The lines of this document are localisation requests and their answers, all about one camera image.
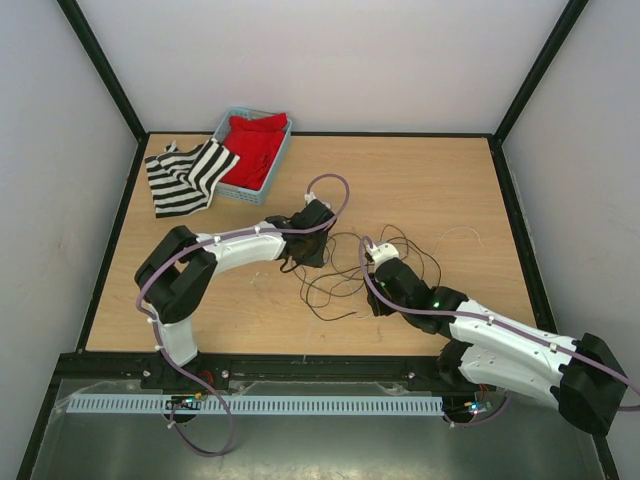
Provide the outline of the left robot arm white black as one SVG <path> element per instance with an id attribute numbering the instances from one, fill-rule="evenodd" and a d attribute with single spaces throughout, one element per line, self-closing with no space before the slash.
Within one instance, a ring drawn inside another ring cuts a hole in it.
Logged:
<path id="1" fill-rule="evenodd" d="M 290 217 L 269 216 L 245 229 L 200 235 L 184 225 L 171 229 L 134 275 L 136 309 L 152 326 L 166 378 L 181 388 L 210 387 L 199 377 L 192 315 L 216 275 L 266 261 L 319 268 L 335 221 L 327 204 L 314 199 Z"/>

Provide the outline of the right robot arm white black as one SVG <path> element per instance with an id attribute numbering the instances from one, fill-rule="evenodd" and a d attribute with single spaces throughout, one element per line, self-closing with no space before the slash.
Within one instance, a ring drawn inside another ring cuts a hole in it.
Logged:
<path id="1" fill-rule="evenodd" d="M 414 328 L 447 339 L 437 365 L 445 387 L 468 382 L 527 396 L 598 436 L 624 411 L 625 373 L 601 338 L 574 339 L 521 324 L 459 291 L 428 286 L 396 255 L 364 258 L 374 315 L 399 313 Z"/>

